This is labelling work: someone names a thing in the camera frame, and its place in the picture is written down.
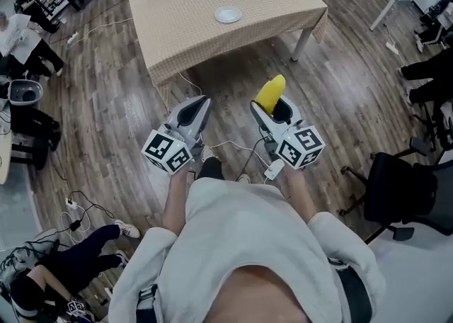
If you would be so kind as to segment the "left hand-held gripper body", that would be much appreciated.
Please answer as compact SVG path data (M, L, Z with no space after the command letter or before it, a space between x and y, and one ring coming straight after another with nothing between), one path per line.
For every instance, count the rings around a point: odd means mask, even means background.
M182 127L174 127L169 123L161 124L157 130L152 130L142 148L142 154L154 166L170 175L195 160L201 151L199 132L192 136Z

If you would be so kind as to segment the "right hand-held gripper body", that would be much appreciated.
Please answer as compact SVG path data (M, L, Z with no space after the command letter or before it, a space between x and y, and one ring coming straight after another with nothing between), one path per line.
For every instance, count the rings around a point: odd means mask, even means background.
M306 125L302 119L281 123L260 121L259 127L264 133L265 150L271 161L281 159L294 170L314 163L325 148L316 127Z

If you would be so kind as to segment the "yellow corn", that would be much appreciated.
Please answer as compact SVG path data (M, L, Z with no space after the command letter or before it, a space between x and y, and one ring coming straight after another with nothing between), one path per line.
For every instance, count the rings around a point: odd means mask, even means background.
M262 87L254 101L263 107L267 113L272 114L281 95L283 95L285 87L286 79L279 74Z

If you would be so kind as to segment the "white round plate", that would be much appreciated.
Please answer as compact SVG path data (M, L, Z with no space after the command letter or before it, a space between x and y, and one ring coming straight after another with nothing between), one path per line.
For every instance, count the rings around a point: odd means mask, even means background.
M223 6L214 12L214 18L223 24L235 23L242 18L242 12L235 6Z

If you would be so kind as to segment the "person's right forearm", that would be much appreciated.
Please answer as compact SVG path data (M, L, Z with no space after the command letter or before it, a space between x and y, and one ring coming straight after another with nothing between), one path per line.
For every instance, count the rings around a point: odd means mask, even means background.
M301 169L295 170L290 166L285 166L284 170L289 187L290 204L308 224L318 210L309 192L304 173Z

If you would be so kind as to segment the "person's left forearm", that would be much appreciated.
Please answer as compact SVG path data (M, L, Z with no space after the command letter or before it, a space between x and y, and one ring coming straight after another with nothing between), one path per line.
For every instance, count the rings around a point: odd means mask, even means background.
M185 226L185 205L188 195L189 170L190 167L185 165L172 175L165 208L161 216L162 227L176 235L179 235Z

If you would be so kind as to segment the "person's black trousers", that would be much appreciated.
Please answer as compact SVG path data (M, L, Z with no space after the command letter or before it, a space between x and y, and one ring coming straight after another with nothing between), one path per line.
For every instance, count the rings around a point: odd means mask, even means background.
M218 158L208 157L203 161L200 173L197 175L196 179L202 178L224 180L222 163Z

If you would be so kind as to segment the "black office chair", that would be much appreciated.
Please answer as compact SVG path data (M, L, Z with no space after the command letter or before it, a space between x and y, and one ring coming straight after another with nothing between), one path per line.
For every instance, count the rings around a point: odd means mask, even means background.
M380 152L368 176L349 166L340 172L351 173L365 185L364 195L339 210L340 216L362 206L364 219L391 231L400 242L409 240L415 229L397 227L397 223L414 222L453 235L453 159L435 165L410 164L398 155Z

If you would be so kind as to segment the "grey plastic bucket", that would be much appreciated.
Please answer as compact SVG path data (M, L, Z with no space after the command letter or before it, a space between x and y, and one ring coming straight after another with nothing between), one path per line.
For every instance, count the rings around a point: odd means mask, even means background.
M8 87L8 101L14 106L31 106L43 96L43 88L39 82L28 79L16 79Z

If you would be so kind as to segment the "round white table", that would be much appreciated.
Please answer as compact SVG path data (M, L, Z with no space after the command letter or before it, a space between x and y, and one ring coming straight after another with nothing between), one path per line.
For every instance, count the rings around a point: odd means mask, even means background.
M10 105L0 110L0 185L5 184L11 161L13 132Z

